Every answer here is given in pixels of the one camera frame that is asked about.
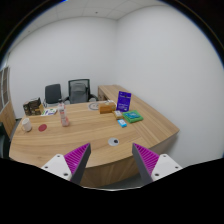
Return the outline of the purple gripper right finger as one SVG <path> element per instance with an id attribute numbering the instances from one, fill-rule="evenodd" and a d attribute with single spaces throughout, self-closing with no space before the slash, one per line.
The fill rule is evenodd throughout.
<path id="1" fill-rule="evenodd" d="M 132 145 L 132 154 L 144 184 L 152 183 L 182 169 L 169 155 L 158 155 L 136 143 Z"/>

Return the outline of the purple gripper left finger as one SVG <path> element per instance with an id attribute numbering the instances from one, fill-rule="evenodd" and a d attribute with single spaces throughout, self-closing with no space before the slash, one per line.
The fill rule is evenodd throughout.
<path id="1" fill-rule="evenodd" d="M 87 143 L 65 155 L 56 154 L 42 169 L 79 185 L 90 154 L 91 145 Z"/>

